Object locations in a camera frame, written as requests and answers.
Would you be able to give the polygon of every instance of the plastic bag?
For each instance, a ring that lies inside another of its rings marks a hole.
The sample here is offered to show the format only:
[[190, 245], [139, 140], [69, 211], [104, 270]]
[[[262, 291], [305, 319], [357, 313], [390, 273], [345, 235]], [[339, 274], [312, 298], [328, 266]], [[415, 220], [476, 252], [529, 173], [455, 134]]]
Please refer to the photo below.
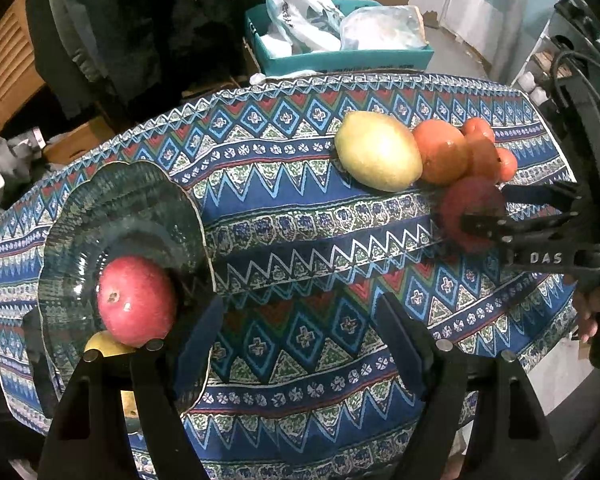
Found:
[[266, 0], [266, 4], [272, 24], [294, 52], [340, 50], [344, 16], [331, 0]]
[[340, 23], [341, 50], [417, 50], [427, 46], [418, 7], [360, 7]]

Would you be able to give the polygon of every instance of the floor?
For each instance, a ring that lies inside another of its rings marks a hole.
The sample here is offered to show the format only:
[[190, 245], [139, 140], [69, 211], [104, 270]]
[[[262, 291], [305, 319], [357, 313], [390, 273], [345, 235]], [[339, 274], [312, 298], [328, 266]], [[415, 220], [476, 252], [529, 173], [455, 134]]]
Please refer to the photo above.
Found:
[[[426, 28], [426, 36], [435, 51], [427, 72], [488, 79], [475, 54], [451, 33], [443, 29]], [[531, 370], [529, 379], [545, 413], [550, 413], [590, 374], [592, 367], [578, 355], [578, 342], [563, 339]], [[465, 440], [471, 431], [463, 430]]]
[[434, 50], [427, 72], [488, 79], [475, 54], [462, 41], [456, 41], [450, 32], [425, 27], [425, 35]]

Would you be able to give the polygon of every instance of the tablecloth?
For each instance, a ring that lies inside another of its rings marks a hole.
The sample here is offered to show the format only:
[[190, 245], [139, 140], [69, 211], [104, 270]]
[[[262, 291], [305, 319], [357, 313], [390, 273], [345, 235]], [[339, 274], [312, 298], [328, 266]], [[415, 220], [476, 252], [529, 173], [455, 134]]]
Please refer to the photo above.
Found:
[[[427, 189], [373, 194], [353, 181], [333, 135], [360, 109], [411, 127], [480, 116], [516, 155], [514, 183], [573, 179], [527, 97], [493, 82], [328, 75], [185, 104], [40, 182], [0, 219], [0, 378], [13, 415], [48, 430], [22, 317], [37, 307], [46, 234], [66, 197], [114, 160], [158, 164], [202, 215], [228, 313], [202, 400], [182, 420], [211, 478], [350, 477], [400, 457], [422, 406], [375, 330], [383, 291], [434, 338], [471, 354], [511, 349], [533, 367], [570, 327], [572, 289], [557, 275], [500, 272], [492, 254], [448, 252]], [[545, 212], [509, 209], [514, 218]], [[463, 420], [474, 407], [468, 396]], [[130, 441], [141, 475], [154, 478], [142, 435]]]

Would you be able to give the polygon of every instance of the green box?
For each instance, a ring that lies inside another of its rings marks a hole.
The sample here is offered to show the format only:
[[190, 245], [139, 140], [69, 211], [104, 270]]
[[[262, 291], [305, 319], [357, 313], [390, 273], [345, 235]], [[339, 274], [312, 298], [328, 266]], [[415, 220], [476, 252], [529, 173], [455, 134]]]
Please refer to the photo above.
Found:
[[[377, 7], [373, 0], [332, 0], [341, 12], [348, 16], [360, 7]], [[271, 20], [266, 5], [247, 10], [244, 17], [247, 42], [266, 75], [286, 75], [299, 70], [316, 72], [355, 72], [368, 69], [412, 69], [427, 68], [433, 49], [427, 45], [420, 50], [339, 50], [337, 52], [310, 52], [295, 56], [269, 57], [260, 36], [267, 33]]]

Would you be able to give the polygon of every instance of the orange fruit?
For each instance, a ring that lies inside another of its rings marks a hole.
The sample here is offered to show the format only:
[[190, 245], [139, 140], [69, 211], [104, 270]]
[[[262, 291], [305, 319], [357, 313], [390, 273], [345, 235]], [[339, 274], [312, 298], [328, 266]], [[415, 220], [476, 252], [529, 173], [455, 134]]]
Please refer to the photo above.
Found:
[[507, 148], [496, 148], [496, 151], [500, 161], [500, 182], [508, 182], [518, 170], [518, 160]]
[[466, 176], [446, 190], [440, 202], [440, 221], [445, 235], [465, 251], [479, 253], [489, 249], [493, 242], [464, 232], [463, 214], [504, 216], [506, 201], [493, 182], [481, 176]]
[[422, 158], [422, 178], [446, 186], [458, 180], [469, 163], [467, 141], [460, 130], [438, 119], [423, 121], [413, 129]]
[[483, 136], [470, 136], [467, 176], [481, 176], [495, 184], [500, 178], [500, 159], [495, 145]]
[[491, 125], [480, 117], [473, 117], [465, 122], [462, 126], [462, 133], [467, 137], [476, 135], [486, 137], [491, 142], [496, 141], [496, 134], [493, 133]]

